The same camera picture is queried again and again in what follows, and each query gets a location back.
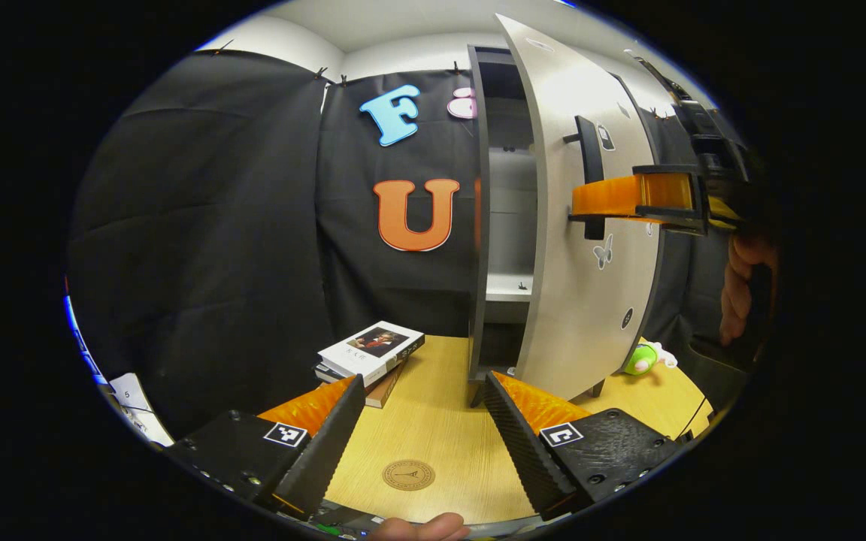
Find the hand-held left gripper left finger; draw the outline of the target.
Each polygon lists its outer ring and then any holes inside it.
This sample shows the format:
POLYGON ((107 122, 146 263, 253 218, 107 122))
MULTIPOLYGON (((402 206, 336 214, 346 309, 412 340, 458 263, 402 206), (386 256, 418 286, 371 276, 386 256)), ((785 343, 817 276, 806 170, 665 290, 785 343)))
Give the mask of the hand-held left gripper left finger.
POLYGON ((365 407, 361 374, 254 416, 229 410, 166 455, 239 500, 305 521, 330 486, 365 407))

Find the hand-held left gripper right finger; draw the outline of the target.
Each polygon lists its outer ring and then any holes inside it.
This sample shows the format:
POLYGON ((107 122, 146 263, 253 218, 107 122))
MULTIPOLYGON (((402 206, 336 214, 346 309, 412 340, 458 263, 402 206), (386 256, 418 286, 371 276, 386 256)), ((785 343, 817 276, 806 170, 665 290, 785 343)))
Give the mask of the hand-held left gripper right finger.
POLYGON ((504 373, 486 376, 483 402, 543 520, 625 492, 682 446, 622 409, 592 413, 504 373))

